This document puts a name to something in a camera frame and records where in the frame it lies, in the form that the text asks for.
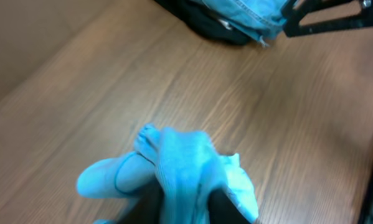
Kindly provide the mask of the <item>light blue t-shirt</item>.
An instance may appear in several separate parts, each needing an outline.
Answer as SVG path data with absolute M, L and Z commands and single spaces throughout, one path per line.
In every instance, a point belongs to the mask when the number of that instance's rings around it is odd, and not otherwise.
M 213 223 L 209 197 L 219 193 L 222 213 L 253 223 L 259 216 L 255 189 L 240 165 L 240 156 L 220 155 L 203 131 L 179 132 L 144 125 L 133 150 L 87 167 L 76 189 L 88 198 L 136 198 L 158 181 L 164 193 L 160 223 Z

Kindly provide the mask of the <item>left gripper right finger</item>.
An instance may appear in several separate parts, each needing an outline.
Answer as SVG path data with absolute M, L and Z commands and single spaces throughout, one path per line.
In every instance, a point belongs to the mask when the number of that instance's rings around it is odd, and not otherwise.
M 224 189 L 213 190 L 207 202 L 210 224 L 249 224 Z

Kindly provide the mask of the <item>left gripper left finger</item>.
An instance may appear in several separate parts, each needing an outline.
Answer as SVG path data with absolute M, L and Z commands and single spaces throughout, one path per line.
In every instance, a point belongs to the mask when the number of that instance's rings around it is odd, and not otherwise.
M 123 215 L 117 224 L 159 224 L 164 192 L 154 179 L 144 186 L 137 203 Z

